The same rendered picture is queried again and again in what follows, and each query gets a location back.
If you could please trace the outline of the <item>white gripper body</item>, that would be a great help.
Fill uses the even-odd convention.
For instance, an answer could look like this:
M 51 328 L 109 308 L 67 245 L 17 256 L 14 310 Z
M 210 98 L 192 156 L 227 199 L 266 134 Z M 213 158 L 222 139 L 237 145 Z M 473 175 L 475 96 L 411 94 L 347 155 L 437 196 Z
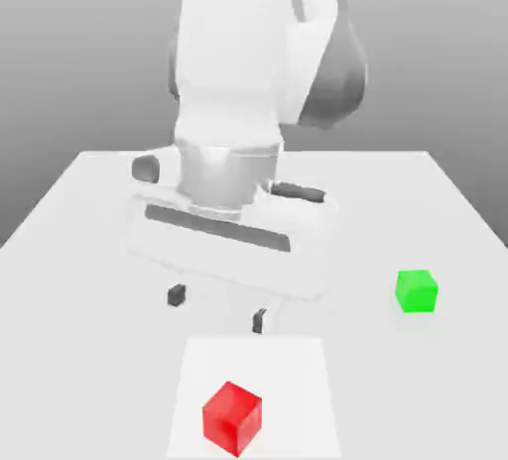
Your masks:
M 328 287 L 340 224 L 330 196 L 311 202 L 258 189 L 239 212 L 212 212 L 146 185 L 127 205 L 128 247 L 143 258 L 302 300 Z

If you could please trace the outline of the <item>small red cube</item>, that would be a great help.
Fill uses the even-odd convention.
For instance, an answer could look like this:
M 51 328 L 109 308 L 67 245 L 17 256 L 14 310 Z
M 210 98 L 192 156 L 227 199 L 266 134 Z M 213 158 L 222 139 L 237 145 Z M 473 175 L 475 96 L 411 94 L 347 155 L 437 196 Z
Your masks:
M 239 457 L 262 428 L 262 399 L 226 381 L 201 409 L 203 436 Z

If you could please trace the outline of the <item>small green cube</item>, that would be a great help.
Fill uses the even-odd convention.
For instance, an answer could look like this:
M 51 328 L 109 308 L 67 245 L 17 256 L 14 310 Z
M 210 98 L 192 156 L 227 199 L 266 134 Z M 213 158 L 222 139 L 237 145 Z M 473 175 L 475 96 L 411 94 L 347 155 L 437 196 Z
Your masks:
M 428 270 L 404 270 L 398 273 L 395 296 L 405 313 L 433 312 L 439 286 Z

